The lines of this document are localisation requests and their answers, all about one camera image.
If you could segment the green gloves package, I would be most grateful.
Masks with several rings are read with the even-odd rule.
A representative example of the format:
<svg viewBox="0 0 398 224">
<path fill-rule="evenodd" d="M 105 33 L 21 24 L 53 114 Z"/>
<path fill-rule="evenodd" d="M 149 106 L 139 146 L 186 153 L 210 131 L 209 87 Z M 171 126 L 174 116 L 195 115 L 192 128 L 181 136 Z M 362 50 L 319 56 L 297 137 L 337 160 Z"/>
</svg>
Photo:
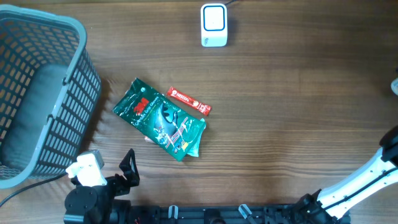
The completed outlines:
<svg viewBox="0 0 398 224">
<path fill-rule="evenodd" d="M 172 103 L 164 94 L 135 79 L 113 112 L 177 161 L 182 161 L 193 146 L 200 119 Z"/>
</svg>

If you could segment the teal wet wipes pack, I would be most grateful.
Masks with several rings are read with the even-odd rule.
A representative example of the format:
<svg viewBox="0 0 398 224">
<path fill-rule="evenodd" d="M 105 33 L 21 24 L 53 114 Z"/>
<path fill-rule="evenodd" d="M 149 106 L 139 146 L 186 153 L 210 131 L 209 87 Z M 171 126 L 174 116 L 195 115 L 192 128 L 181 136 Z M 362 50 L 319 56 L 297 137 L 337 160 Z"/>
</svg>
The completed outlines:
<svg viewBox="0 0 398 224">
<path fill-rule="evenodd" d="M 206 129 L 206 121 L 204 118 L 200 120 L 201 126 L 197 128 L 197 136 L 193 141 L 193 146 L 187 152 L 189 156 L 192 157 L 199 157 L 199 148 L 200 148 L 200 141 L 204 130 Z"/>
</svg>

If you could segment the red Nescafe stick sachet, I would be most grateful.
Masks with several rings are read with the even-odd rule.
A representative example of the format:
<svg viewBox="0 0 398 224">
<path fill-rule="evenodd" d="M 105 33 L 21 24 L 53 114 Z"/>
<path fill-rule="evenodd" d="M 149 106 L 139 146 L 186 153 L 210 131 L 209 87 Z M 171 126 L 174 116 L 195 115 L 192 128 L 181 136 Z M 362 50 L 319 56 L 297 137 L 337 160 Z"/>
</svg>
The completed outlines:
<svg viewBox="0 0 398 224">
<path fill-rule="evenodd" d="M 208 116 L 211 111 L 210 105 L 204 104 L 204 103 L 192 98 L 191 96 L 188 96 L 185 93 L 177 90 L 176 88 L 174 88 L 172 86 L 169 88 L 169 90 L 167 92 L 167 96 L 170 96 L 182 103 L 185 103 L 189 107 L 199 111 L 200 113 L 202 113 L 205 116 Z"/>
</svg>

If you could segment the green lid plastic jar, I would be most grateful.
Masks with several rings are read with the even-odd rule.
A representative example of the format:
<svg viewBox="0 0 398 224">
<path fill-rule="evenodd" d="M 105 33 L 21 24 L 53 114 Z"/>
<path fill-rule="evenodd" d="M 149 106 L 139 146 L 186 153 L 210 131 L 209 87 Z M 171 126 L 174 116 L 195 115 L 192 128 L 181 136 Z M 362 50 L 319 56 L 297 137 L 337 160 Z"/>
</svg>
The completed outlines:
<svg viewBox="0 0 398 224">
<path fill-rule="evenodd" d="M 395 95 L 398 95 L 398 78 L 391 82 L 391 90 Z"/>
</svg>

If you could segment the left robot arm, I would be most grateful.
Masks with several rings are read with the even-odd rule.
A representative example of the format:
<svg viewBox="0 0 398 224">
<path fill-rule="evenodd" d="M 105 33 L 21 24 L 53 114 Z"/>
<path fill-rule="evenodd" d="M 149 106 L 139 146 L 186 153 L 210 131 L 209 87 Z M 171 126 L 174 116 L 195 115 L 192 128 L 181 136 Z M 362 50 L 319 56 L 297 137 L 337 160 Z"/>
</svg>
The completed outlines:
<svg viewBox="0 0 398 224">
<path fill-rule="evenodd" d="M 104 177 L 103 158 L 98 150 L 80 154 L 66 172 L 75 185 L 65 199 L 65 223 L 127 223 L 131 209 L 127 195 L 140 182 L 135 152 L 128 150 L 119 164 L 123 175 Z"/>
</svg>

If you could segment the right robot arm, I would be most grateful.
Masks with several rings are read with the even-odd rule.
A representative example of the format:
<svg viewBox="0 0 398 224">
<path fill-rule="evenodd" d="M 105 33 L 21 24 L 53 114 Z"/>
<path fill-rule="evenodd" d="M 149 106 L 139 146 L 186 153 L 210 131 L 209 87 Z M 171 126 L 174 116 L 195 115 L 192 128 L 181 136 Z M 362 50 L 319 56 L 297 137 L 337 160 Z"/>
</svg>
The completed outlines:
<svg viewBox="0 0 398 224">
<path fill-rule="evenodd" d="M 350 208 L 397 183 L 397 127 L 379 142 L 375 155 L 335 185 L 304 195 L 290 212 L 292 223 L 339 223 Z"/>
</svg>

